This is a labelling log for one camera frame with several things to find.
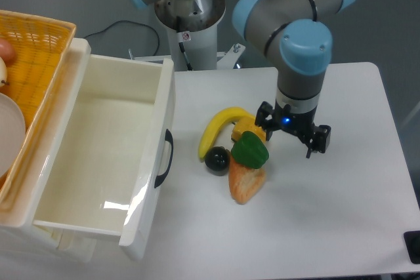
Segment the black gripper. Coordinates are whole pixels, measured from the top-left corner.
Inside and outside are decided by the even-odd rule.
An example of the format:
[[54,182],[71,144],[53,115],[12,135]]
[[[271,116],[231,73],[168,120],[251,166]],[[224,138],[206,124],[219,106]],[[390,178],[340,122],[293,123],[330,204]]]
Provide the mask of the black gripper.
[[329,125],[314,124],[317,107],[306,113],[291,113],[276,103],[274,109],[266,101],[262,102],[255,116],[255,125],[265,132],[265,140],[269,141],[272,133],[282,130],[292,134],[307,147],[306,158],[312,153],[325,153],[331,138]]

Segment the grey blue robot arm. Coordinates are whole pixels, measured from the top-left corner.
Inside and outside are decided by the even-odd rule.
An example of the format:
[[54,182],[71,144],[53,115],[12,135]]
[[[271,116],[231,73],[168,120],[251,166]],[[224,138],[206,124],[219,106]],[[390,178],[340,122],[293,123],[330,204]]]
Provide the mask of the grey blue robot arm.
[[[217,25],[224,0],[131,0],[149,5],[166,28],[176,70],[213,70],[217,65]],[[315,125],[324,76],[331,62],[333,39],[321,19],[355,0],[239,0],[232,25],[278,71],[276,102],[263,103],[256,124],[267,133],[296,136],[309,153],[324,153],[331,129]]]

